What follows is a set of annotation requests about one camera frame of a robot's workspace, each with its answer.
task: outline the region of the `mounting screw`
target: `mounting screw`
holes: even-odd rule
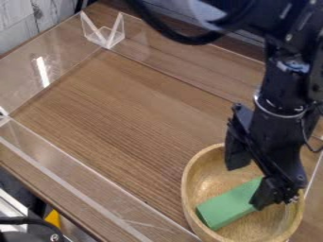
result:
[[[287,42],[290,42],[292,40],[292,34],[288,34],[286,37]]]
[[[52,242],[59,242],[59,236],[57,236],[56,233],[51,236],[51,241]]]

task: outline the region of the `white wall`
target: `white wall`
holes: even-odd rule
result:
[[[75,13],[77,0],[0,0],[0,54]]]

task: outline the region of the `black cable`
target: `black cable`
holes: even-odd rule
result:
[[[55,225],[52,225],[51,223],[43,221],[41,219],[29,218],[29,217],[25,217],[25,216],[0,217],[0,224],[1,225],[35,224],[35,225],[45,226],[57,235],[57,242],[63,242],[64,241],[63,233],[57,229],[57,227]]]
[[[246,13],[252,9],[255,6],[255,0],[250,1],[251,4],[248,4],[242,9],[242,15],[236,16],[235,14],[227,14],[223,18],[218,19],[219,22],[222,22],[223,25],[232,25],[235,24],[235,19],[242,19],[242,17],[246,15]],[[152,14],[148,7],[143,3],[143,0],[127,0],[128,5],[132,7],[132,9],[136,11],[139,16],[143,18],[143,20],[148,23],[148,25],[168,39],[190,44],[190,45],[202,45],[208,44],[218,40],[223,34],[218,33],[216,31],[208,31],[204,34],[196,35],[196,36],[187,36],[180,34],[178,31],[175,31],[164,22],[159,20],[159,18]]]

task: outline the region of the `green sponge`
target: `green sponge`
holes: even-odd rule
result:
[[[260,182],[262,178],[254,179],[198,205],[196,215],[211,230],[216,231],[256,211],[248,201],[259,188]]]

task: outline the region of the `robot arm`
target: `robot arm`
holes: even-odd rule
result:
[[[300,148],[323,149],[314,150],[307,142],[323,103],[323,0],[188,0],[184,4],[210,30],[199,36],[174,31],[142,0],[127,1],[147,23],[180,43],[207,44],[238,29],[266,38],[266,77],[255,110],[243,104],[232,108],[224,161],[230,170],[251,160],[262,169],[266,176],[250,201],[259,210],[296,201],[307,186]]]

